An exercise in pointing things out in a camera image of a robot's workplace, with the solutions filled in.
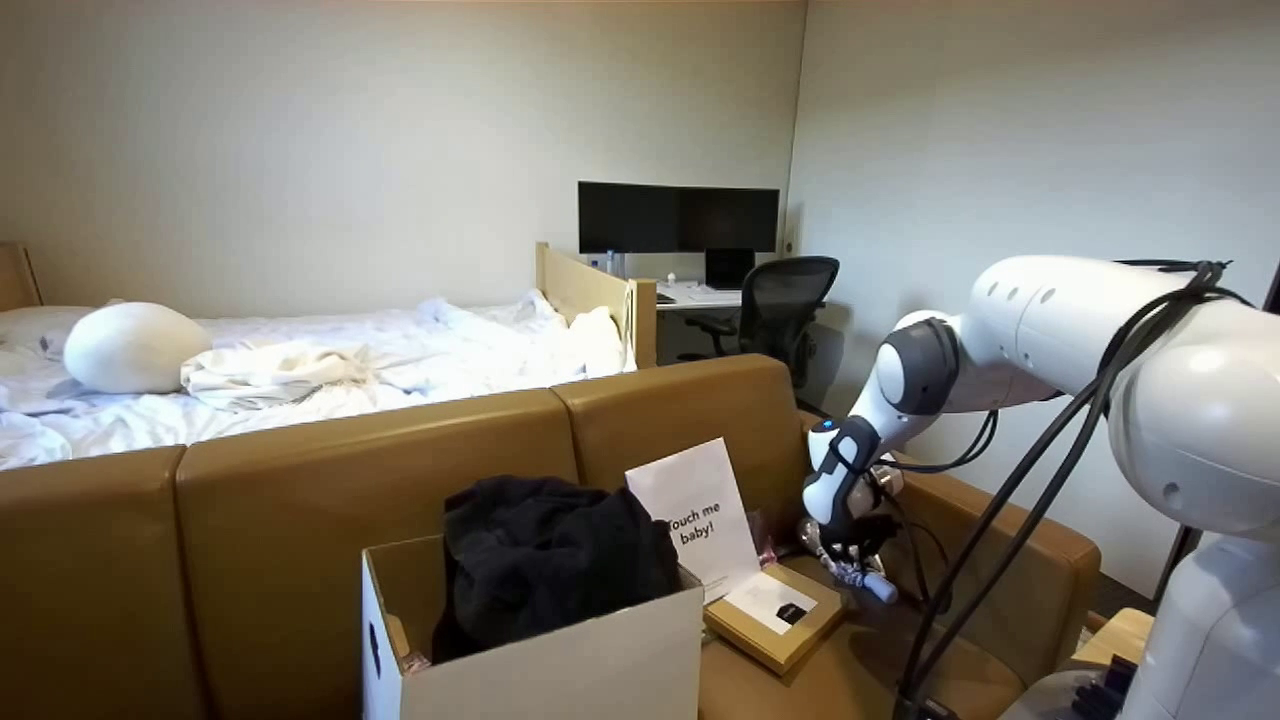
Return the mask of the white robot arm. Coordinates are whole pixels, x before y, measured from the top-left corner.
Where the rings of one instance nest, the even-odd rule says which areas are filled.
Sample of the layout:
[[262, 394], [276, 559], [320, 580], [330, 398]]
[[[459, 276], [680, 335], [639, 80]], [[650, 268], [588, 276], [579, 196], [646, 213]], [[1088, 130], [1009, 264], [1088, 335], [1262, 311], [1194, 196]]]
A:
[[1280, 712], [1280, 315], [1214, 264], [1009, 255], [962, 311], [910, 311], [803, 487], [822, 548], [867, 516], [867, 473], [944, 413], [1059, 398], [1122, 476], [1204, 543], [1176, 559], [1117, 720]]

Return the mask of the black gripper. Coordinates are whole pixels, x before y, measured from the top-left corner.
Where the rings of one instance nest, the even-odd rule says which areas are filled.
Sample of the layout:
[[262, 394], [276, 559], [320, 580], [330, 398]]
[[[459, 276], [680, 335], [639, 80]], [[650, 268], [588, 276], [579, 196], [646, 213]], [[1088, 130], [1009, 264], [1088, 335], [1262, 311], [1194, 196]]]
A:
[[849, 527], [809, 518], [803, 540], [832, 576], [878, 571], [881, 548], [899, 532], [894, 516], [862, 516]]

